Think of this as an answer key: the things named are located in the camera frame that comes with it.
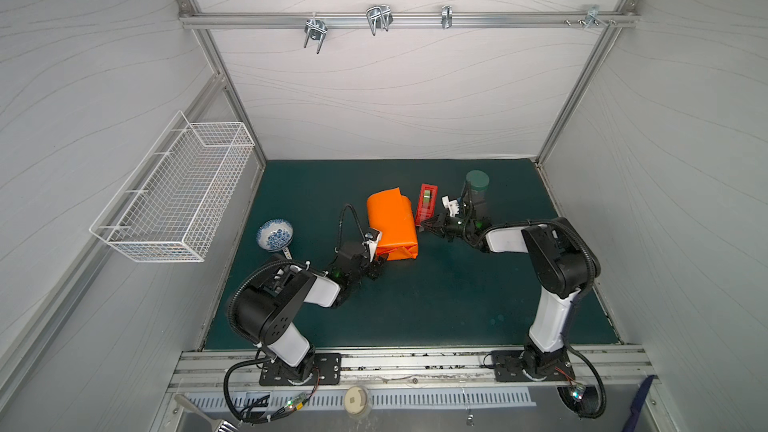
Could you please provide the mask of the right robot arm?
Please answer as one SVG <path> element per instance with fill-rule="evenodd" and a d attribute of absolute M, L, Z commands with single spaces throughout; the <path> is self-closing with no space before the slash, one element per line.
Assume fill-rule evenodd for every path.
<path fill-rule="evenodd" d="M 443 201 L 445 211 L 421 221 L 424 230 L 487 253 L 523 253 L 541 286 L 534 322 L 519 363 L 534 379 L 567 359 L 568 335 L 582 300 L 592 291 L 600 264 L 564 217 L 492 224 L 471 200 Z"/>

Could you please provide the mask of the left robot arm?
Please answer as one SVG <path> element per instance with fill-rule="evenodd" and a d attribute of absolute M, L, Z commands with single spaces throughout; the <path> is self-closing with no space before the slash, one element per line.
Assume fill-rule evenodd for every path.
<path fill-rule="evenodd" d="M 315 349 L 294 324 L 302 307 L 340 307 L 365 278 L 378 279 L 388 259 L 370 241 L 344 243 L 324 271 L 308 262 L 272 257 L 230 298 L 229 325 L 270 359 L 305 376 L 314 365 Z"/>

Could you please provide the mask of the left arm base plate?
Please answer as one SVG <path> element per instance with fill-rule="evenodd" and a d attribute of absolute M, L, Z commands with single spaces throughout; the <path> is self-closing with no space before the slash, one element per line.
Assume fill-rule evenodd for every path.
<path fill-rule="evenodd" d="M 259 377 L 261 386 L 338 385 L 341 373 L 339 353 L 310 352 L 296 366 L 281 359 L 266 362 Z"/>

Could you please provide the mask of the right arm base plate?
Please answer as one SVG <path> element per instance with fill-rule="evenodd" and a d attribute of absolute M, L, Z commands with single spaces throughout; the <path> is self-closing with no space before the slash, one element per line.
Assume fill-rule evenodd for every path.
<path fill-rule="evenodd" d="M 493 372 L 496 382 L 568 382 L 575 379 L 564 349 L 547 353 L 533 348 L 494 350 L 481 359 L 481 366 Z"/>

